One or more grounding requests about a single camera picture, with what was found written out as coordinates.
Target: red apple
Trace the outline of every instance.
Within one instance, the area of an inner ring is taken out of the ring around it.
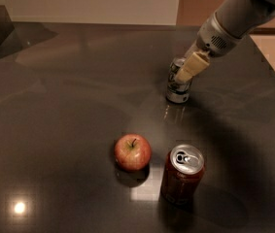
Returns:
[[[125,171],[134,172],[148,165],[152,150],[148,141],[137,134],[127,134],[118,139],[115,145],[115,158]]]

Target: silver can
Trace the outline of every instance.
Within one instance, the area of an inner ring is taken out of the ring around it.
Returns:
[[[185,60],[183,57],[176,57],[169,67],[166,98],[176,104],[186,103],[189,99],[189,88],[192,79],[184,84],[175,82],[175,76],[178,70],[184,65]]]

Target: table surface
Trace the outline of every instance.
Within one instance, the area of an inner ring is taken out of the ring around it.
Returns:
[[[0,233],[275,232],[275,73],[249,37],[175,105],[168,66],[195,27],[15,28],[0,47]],[[153,148],[137,174],[113,157],[126,133]],[[178,208],[159,189],[182,143],[203,152],[206,173]]]

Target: can pull tab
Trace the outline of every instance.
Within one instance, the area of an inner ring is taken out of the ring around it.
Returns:
[[[191,167],[198,166],[198,158],[196,156],[185,154],[182,151],[176,154],[176,161],[179,164],[188,164]]]

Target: soda can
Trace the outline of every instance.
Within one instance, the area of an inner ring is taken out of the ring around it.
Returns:
[[[167,154],[160,192],[169,202],[185,205],[191,201],[204,173],[202,153],[191,145],[178,145]]]
[[[186,83],[180,84],[175,82],[175,76],[178,70],[183,66],[185,58],[176,57],[169,67],[166,98],[176,104],[185,103],[189,99],[189,88],[192,79]]]

